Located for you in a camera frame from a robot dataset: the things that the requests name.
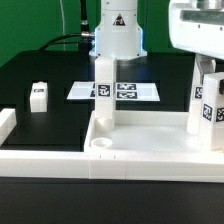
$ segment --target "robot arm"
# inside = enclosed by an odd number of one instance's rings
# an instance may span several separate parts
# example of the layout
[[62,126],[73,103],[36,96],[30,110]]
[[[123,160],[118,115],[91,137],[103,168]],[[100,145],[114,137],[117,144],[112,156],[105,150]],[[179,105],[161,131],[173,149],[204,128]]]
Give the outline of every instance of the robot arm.
[[101,0],[101,22],[95,29],[95,49],[90,56],[130,61],[147,55],[142,49],[137,3],[138,0]]
[[171,0],[169,32],[175,48],[224,59],[224,1]]

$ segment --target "white pillar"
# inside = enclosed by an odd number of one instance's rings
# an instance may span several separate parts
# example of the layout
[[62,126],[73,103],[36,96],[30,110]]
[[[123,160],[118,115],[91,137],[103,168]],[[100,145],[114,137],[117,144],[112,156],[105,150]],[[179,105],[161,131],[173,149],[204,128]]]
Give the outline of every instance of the white pillar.
[[3,109],[0,113],[0,146],[16,126],[15,109]]
[[99,57],[95,61],[95,118],[96,128],[108,132],[114,128],[114,111],[116,109],[116,73],[117,60]]
[[202,150],[224,149],[224,95],[220,94],[220,82],[224,72],[205,75],[199,141]]

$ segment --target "black table surface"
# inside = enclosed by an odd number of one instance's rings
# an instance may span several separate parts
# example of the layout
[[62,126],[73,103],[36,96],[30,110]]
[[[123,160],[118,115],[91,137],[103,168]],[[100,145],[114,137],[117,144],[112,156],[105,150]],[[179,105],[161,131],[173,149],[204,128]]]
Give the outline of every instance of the black table surface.
[[[118,69],[119,82],[155,82],[160,102],[119,102],[118,110],[188,111],[194,55],[154,53]],[[217,71],[224,65],[217,61]],[[16,108],[3,149],[82,151],[93,100],[67,101],[94,64],[75,52],[27,51],[0,68],[0,110]],[[33,82],[48,83],[47,113],[31,113]],[[224,184],[0,178],[0,223],[224,223]]]

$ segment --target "small white block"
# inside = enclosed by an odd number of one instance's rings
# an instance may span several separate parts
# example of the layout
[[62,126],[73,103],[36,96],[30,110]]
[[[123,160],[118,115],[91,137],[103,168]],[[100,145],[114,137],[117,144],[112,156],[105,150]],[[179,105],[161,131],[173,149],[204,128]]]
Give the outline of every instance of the small white block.
[[48,91],[47,83],[33,83],[30,94],[30,109],[32,113],[47,112]]
[[219,93],[220,80],[224,79],[224,72],[204,76],[203,101],[215,107],[224,105],[224,97]]
[[16,126],[15,109],[3,109],[0,113],[0,146]]

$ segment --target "green wall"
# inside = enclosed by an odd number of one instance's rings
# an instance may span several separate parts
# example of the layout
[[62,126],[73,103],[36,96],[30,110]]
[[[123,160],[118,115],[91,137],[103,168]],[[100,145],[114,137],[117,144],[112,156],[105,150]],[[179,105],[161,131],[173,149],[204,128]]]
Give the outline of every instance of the green wall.
[[[79,32],[79,0],[63,0],[63,4],[66,33]],[[169,0],[149,0],[147,51],[177,52],[169,43],[168,4]],[[145,8],[146,0],[139,0],[138,22],[141,26],[145,22]],[[100,0],[87,0],[87,10],[94,31],[100,21]],[[60,0],[0,0],[0,27],[1,66],[17,53],[37,50],[48,40],[63,34]]]

